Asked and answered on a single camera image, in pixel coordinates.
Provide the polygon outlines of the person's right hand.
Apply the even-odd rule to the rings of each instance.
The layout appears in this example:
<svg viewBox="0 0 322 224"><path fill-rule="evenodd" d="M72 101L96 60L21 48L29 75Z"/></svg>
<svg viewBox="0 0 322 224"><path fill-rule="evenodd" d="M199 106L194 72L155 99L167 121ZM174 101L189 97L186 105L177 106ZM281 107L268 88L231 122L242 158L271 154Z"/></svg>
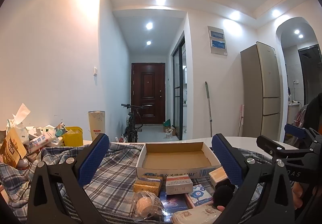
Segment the person's right hand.
<svg viewBox="0 0 322 224"><path fill-rule="evenodd" d="M303 188L298 182L294 182L292 187L292 194L293 194L293 203L294 208L299 209L302 207L303 201L302 201L302 194L303 194Z"/></svg>

